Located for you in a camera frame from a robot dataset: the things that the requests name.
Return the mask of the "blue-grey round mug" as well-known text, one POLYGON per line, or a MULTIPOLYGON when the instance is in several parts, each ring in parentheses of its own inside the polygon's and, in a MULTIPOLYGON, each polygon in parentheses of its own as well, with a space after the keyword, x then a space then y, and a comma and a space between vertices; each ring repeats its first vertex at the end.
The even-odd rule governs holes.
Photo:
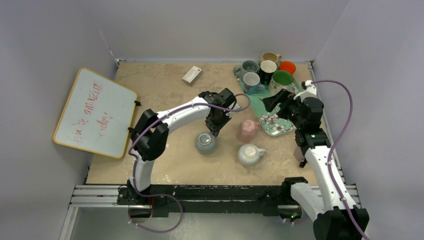
POLYGON ((200 132, 194 140, 196 150, 202 155, 208 155, 214 152, 217 140, 211 132, 200 132))

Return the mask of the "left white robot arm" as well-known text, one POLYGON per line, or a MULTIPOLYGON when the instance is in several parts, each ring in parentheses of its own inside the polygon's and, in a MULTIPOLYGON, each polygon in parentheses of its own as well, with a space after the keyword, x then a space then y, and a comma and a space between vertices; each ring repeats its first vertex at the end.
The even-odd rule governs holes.
POLYGON ((241 111, 236 95, 228 88, 221 92, 203 91, 191 101, 169 110, 155 112, 145 110, 135 128, 131 128, 132 144, 128 151, 135 158, 129 182, 133 187, 129 197, 138 205, 149 199, 148 187, 154 161, 165 149, 169 135, 177 129, 203 119, 212 139, 231 120, 235 112, 241 111))

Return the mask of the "whiteboard with red writing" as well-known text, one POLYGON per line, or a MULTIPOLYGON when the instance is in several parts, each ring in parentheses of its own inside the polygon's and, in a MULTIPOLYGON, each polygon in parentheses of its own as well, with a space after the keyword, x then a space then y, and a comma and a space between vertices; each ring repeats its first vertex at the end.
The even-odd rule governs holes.
POLYGON ((53 141, 94 154, 125 155, 136 108, 135 91, 81 68, 53 134, 53 141))

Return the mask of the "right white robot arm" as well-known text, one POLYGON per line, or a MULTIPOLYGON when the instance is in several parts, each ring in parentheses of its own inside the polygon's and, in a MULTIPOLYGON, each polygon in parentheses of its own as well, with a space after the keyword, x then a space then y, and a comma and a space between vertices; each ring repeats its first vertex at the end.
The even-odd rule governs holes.
POLYGON ((370 217, 349 194, 333 158, 327 134, 321 128, 324 104, 315 96, 295 96, 282 89, 262 100, 265 110, 279 107, 277 116, 295 125, 295 141, 312 167, 321 195, 300 178, 284 180, 280 196, 288 204, 300 204, 313 222, 317 240, 362 240, 370 217))

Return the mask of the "blue mug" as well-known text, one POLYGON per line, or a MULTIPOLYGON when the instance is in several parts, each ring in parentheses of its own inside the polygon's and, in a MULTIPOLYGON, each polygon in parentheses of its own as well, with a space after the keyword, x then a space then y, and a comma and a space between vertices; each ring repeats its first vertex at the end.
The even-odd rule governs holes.
POLYGON ((265 90, 265 86, 261 84, 260 76, 255 72, 246 73, 241 80, 242 90, 247 95, 261 93, 265 90))

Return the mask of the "cream white mug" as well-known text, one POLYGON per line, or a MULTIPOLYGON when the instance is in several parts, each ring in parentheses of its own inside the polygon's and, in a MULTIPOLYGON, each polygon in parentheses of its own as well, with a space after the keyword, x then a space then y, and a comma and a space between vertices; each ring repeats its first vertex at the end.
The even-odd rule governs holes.
POLYGON ((293 81, 294 78, 288 71, 277 70, 271 77, 268 85, 268 92, 271 96, 274 96, 282 89, 288 90, 293 81))

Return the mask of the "black base frame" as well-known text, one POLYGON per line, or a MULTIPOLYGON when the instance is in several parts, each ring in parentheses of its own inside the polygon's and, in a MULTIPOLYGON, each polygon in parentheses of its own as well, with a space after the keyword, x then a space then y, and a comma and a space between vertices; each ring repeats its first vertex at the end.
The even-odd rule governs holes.
POLYGON ((138 193, 124 185, 80 185, 74 188, 75 207, 121 207, 152 210, 154 218, 170 213, 262 214, 290 217, 300 204, 290 187, 306 184, 303 177, 288 177, 280 185, 172 185, 152 184, 138 193))

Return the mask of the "pale speckled mug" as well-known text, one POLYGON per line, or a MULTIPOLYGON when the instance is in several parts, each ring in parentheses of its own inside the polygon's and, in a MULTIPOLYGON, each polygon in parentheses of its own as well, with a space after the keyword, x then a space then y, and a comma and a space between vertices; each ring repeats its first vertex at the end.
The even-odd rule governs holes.
POLYGON ((239 163, 244 167, 253 167, 260 162, 261 157, 267 152, 264 148, 259 148, 254 144, 248 143, 242 145, 238 152, 237 158, 239 163))

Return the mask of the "tan brown round mug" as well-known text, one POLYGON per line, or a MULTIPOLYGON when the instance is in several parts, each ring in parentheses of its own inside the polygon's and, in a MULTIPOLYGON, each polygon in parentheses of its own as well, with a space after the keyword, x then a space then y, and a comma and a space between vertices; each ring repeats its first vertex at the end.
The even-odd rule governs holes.
POLYGON ((282 55, 278 54, 278 53, 274 53, 274 52, 265 52, 262 54, 262 56, 260 57, 260 63, 262 63, 263 61, 272 61, 275 64, 279 64, 279 62, 282 59, 282 55))

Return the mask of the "white red small box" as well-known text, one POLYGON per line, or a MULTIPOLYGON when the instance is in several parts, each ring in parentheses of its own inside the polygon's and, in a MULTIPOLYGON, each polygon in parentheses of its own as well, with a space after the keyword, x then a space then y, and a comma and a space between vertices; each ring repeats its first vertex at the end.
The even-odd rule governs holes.
POLYGON ((197 66, 193 66, 183 77, 182 81, 191 86, 201 75, 203 70, 197 66))

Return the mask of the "grey mug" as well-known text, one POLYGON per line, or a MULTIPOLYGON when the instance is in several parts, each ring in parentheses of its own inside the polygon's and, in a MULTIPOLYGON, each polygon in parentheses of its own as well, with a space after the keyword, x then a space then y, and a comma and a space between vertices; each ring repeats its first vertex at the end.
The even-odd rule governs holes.
POLYGON ((247 73, 258 73, 260 66, 253 60, 246 60, 242 64, 237 64, 233 68, 233 74, 236 78, 242 79, 247 73))

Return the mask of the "pink faceted mug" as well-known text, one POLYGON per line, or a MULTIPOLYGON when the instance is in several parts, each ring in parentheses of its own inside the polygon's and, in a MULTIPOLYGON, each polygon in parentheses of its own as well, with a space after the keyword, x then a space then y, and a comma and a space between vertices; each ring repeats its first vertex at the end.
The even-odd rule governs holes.
POLYGON ((259 122, 250 119, 243 121, 237 130, 236 138, 244 144, 250 143, 255 138, 259 126, 259 122))

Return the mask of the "green floral tray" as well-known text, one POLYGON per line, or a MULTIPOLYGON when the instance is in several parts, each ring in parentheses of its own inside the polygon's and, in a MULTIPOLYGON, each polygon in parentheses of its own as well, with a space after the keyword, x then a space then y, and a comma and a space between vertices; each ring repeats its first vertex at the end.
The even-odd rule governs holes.
MULTIPOLYGON (((241 65, 235 65, 233 68, 233 75, 243 91, 244 86, 243 81, 240 78, 240 73, 241 65)), ((293 78, 293 82, 288 86, 287 90, 295 94, 303 91, 300 82, 298 82, 296 78, 293 78)), ((296 127, 289 120, 278 118, 277 112, 280 110, 279 107, 276 107, 271 112, 266 111, 262 99, 270 96, 271 95, 268 92, 268 85, 265 85, 264 90, 261 92, 249 94, 250 106, 257 116, 258 122, 264 129, 265 133, 269 136, 276 137, 295 130, 296 127)))

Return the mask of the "orange mug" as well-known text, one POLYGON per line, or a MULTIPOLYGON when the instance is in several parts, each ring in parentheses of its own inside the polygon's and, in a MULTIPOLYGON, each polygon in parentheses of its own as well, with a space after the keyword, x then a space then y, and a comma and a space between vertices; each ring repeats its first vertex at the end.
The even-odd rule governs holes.
POLYGON ((293 75, 297 70, 296 65, 293 62, 287 61, 287 60, 282 61, 279 64, 278 69, 281 70, 281 71, 286 71, 286 72, 290 73, 291 75, 293 75))

